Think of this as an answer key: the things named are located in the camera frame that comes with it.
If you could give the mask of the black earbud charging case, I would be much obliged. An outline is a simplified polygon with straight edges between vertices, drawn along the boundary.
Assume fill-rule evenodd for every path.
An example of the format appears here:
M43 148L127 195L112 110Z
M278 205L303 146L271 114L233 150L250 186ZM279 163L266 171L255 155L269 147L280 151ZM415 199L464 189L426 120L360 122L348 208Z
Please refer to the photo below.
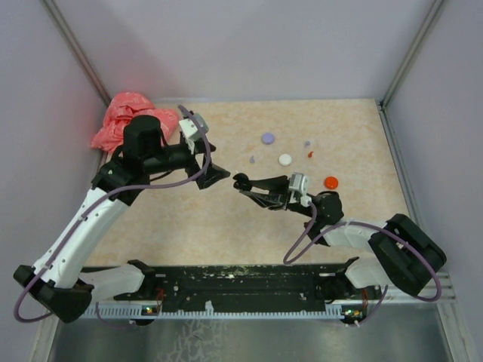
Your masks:
M250 191L252 189L251 181L245 173L237 173L233 178L233 187L240 191Z

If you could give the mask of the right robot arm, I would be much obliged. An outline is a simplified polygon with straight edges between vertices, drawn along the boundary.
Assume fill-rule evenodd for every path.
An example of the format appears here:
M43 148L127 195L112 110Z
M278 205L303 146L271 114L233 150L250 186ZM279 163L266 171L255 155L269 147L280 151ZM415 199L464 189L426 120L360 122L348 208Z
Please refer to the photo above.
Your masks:
M234 176L234 189L267 210L286 210L309 217L302 235L285 254L290 265L307 252L297 248L304 238L311 245L350 247L369 255L343 267L337 279L338 292L355 298L366 287L394 286L419 299L423 288L434 281L441 293L437 272L447 262L445 252L408 216L397 213L371 224L345 219L340 196L335 191L311 195L309 178L303 173L252 180L244 173Z

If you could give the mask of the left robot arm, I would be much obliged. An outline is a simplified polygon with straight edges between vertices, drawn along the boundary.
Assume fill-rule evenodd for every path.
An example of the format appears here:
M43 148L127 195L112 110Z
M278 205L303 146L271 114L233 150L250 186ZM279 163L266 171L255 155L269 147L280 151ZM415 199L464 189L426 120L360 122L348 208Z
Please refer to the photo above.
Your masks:
M186 172L186 179L165 184L164 189L192 181L206 189L229 177L229 171L211 160L216 148L208 141L206 121L198 113L180 111L180 141L174 145L167 144L155 116L132 118L123 131L122 144L93 178L61 236L33 265L21 265L15 271L14 280L23 287L20 300L30 295L49 315L67 324L79 319L93 303L127 294L141 299L155 294L155 271L137 259L102 271L85 272L83 268L110 226L143 190L155 188L151 175Z

